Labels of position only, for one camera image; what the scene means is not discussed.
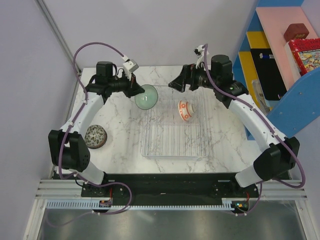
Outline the green glass bowl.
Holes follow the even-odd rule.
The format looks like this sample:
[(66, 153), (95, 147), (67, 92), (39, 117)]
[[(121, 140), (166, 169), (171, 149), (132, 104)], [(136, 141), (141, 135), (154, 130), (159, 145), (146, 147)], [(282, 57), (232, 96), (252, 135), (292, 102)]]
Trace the green glass bowl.
[(158, 101), (158, 92), (153, 85), (145, 84), (141, 86), (143, 93), (139, 93), (134, 97), (136, 106), (141, 110), (149, 110), (153, 108)]

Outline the orange patterned bowl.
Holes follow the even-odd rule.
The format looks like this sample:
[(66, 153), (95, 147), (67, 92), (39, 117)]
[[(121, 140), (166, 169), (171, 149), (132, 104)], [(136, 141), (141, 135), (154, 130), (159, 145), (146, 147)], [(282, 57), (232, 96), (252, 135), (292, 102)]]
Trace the orange patterned bowl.
[(178, 114), (183, 121), (187, 122), (194, 116), (194, 113), (195, 113), (194, 106), (189, 101), (181, 100), (178, 103), (177, 107), (178, 107)]

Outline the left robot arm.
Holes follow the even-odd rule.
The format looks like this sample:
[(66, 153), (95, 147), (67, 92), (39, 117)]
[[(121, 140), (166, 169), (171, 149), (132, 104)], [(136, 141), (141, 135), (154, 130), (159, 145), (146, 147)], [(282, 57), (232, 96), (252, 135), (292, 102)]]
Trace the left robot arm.
[(93, 118), (112, 93), (122, 92), (127, 98), (144, 93), (134, 74), (138, 67), (134, 60), (127, 59), (123, 63), (122, 75), (118, 77), (112, 62), (99, 61), (96, 73), (84, 87), (84, 100), (78, 110), (59, 130), (51, 130), (48, 135), (52, 163), (59, 170), (69, 170), (89, 182), (92, 191), (99, 197), (109, 193), (110, 185), (104, 181), (105, 173), (90, 161), (85, 135)]

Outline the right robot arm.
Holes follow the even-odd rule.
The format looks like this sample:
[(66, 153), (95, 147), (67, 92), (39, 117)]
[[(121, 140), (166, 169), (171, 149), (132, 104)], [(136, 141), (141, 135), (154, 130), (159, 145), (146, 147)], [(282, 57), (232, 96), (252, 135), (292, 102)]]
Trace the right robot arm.
[(302, 168), (297, 158), (299, 141), (278, 130), (255, 105), (246, 87), (233, 79), (232, 62), (228, 56), (213, 56), (211, 69), (208, 69), (206, 61), (183, 65), (178, 77), (168, 84), (181, 93), (187, 85), (191, 91), (199, 87), (212, 89), (216, 99), (238, 116), (262, 152), (251, 166), (238, 172), (229, 184), (233, 196), (242, 196), (250, 185), (277, 180), (295, 166)]

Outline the leaf patterned bowl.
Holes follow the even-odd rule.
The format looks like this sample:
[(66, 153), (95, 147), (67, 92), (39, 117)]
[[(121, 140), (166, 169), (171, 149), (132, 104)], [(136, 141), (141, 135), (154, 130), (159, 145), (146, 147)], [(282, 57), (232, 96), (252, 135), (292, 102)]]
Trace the leaf patterned bowl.
[(101, 148), (108, 139), (107, 132), (101, 125), (90, 125), (85, 133), (84, 141), (88, 148)]

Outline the yellow black panel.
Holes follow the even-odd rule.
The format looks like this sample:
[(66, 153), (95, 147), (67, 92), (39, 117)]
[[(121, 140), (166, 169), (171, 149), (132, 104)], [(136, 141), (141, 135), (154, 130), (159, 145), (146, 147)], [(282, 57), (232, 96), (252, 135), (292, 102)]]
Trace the yellow black panel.
[(243, 65), (243, 62), (247, 62), (245, 57), (249, 55), (251, 49), (270, 49), (270, 44), (264, 31), (246, 32), (238, 52), (238, 58), (241, 65)]

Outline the pink board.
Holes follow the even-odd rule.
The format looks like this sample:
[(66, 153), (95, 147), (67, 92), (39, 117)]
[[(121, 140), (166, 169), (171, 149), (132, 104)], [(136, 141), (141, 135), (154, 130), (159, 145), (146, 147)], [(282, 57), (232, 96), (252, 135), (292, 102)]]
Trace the pink board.
[(255, 11), (288, 90), (294, 84), (294, 78), (285, 51), (287, 42), (283, 34), (290, 24), (303, 23), (308, 26), (309, 21), (300, 6), (257, 7)]

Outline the blue shelf unit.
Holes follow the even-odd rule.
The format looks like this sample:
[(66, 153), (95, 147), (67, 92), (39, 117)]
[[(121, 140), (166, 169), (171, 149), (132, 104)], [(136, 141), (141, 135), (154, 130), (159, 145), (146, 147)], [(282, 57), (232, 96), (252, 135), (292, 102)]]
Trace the blue shelf unit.
[[(318, 0), (259, 0), (254, 7), (250, 22), (241, 37), (241, 45), (248, 31), (264, 31), (256, 12), (257, 7), (301, 7), (309, 25), (306, 26), (311, 39), (320, 36), (320, 2)], [(252, 80), (258, 77), (251, 53), (245, 56), (246, 63), (241, 65), (236, 56), (233, 72), (236, 80), (242, 82), (254, 93)], [(320, 115), (320, 71), (315, 69), (287, 89), (285, 95), (276, 103), (268, 114), (269, 120), (288, 137), (294, 136)]]

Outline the dark red box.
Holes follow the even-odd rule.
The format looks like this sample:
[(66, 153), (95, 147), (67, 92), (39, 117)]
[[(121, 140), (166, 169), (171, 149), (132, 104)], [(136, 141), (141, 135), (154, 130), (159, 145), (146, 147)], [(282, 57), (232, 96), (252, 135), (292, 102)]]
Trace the dark red box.
[(286, 42), (294, 39), (305, 39), (309, 35), (309, 30), (304, 23), (292, 23), (283, 34)]

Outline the red game box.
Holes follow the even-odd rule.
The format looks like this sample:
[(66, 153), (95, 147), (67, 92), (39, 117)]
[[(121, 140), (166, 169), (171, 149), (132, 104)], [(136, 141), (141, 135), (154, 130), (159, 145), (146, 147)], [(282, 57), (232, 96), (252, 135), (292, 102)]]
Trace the red game box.
[(320, 67), (320, 39), (292, 39), (289, 49), (301, 76)]

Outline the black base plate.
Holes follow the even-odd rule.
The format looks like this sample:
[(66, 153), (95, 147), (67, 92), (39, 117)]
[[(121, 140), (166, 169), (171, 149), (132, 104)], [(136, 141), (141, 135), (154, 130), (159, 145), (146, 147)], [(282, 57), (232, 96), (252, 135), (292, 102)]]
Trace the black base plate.
[(253, 199), (258, 188), (236, 186), (234, 173), (132, 173), (107, 174), (103, 184), (83, 185), (81, 196), (112, 197), (117, 203), (134, 204), (219, 204), (223, 198)]

